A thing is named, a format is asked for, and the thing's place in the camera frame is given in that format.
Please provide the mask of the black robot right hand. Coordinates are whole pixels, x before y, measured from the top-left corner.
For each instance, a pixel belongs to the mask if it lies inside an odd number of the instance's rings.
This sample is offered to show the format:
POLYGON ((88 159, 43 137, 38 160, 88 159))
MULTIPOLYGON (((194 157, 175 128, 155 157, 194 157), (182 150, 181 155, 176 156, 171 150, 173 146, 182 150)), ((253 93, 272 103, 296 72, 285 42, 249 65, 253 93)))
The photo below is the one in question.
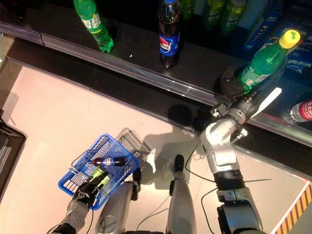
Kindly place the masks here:
POLYGON ((245 92, 243 84, 238 81, 238 75, 247 65, 240 67, 229 66, 214 82, 213 91, 223 95, 230 103, 236 103, 258 95, 258 91, 245 92))

